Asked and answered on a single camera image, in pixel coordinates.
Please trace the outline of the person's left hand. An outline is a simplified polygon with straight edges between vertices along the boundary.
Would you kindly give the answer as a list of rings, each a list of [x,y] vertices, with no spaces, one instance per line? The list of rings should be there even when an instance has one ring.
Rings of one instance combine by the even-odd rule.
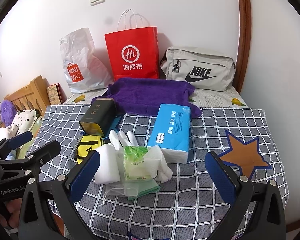
[[[18,228],[22,200],[22,198],[18,198],[9,202],[2,202],[7,211],[11,214],[9,220],[6,220],[6,218],[0,212],[0,224],[3,227],[6,228],[10,226],[11,228]]]

